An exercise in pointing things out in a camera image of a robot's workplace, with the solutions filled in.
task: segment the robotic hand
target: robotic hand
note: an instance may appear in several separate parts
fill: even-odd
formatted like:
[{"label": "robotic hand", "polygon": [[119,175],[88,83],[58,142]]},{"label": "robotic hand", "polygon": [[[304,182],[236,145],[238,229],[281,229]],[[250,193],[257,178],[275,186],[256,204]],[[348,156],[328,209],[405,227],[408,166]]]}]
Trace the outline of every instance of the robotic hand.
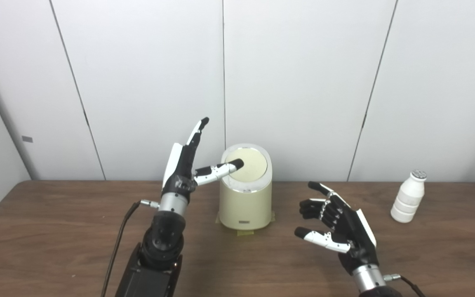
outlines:
[{"label": "robotic hand", "polygon": [[[124,271],[116,297],[172,297],[181,271],[181,251],[184,245],[184,214],[190,203],[190,194],[196,186],[216,181],[243,167],[243,160],[197,169],[192,173],[195,152],[203,128],[209,119],[200,120],[186,145],[175,143],[166,165],[162,181],[160,203],[142,200],[139,204],[157,208],[151,226],[144,234]],[[106,276],[102,296],[111,272]]]},{"label": "robotic hand", "polygon": [[339,194],[323,184],[309,182],[308,186],[327,196],[327,199],[301,201],[300,214],[304,219],[321,220],[332,232],[298,227],[294,234],[338,252],[341,265],[355,280],[359,297],[401,297],[401,293],[386,285],[381,275],[377,241],[362,210],[352,210]]}]

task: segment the cylindrical trash can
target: cylindrical trash can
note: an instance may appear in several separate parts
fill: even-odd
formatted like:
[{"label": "cylindrical trash can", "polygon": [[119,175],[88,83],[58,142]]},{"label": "cylindrical trash can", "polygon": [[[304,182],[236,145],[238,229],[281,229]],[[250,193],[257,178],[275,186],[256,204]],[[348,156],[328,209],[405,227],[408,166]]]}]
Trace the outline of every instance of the cylindrical trash can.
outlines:
[{"label": "cylindrical trash can", "polygon": [[241,143],[229,147],[221,162],[240,158],[245,165],[223,177],[219,187],[219,220],[236,230],[265,227],[272,216],[272,163],[262,147]]}]

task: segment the robotic finger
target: robotic finger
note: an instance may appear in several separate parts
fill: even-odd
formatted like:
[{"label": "robotic finger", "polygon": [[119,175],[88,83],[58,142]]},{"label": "robotic finger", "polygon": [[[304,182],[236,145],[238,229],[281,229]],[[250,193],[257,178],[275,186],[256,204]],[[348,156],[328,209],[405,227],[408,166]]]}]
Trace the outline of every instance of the robotic finger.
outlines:
[{"label": "robotic finger", "polygon": [[213,181],[226,177],[232,172],[236,172],[238,169],[243,167],[243,165],[245,165],[243,160],[238,158],[228,163],[199,168],[195,170],[194,180],[198,186],[209,184]]},{"label": "robotic finger", "polygon": [[351,245],[347,242],[346,238],[341,235],[322,231],[313,231],[311,229],[297,227],[294,230],[294,235],[300,237],[305,241],[314,243],[335,252],[346,253],[351,249]]}]

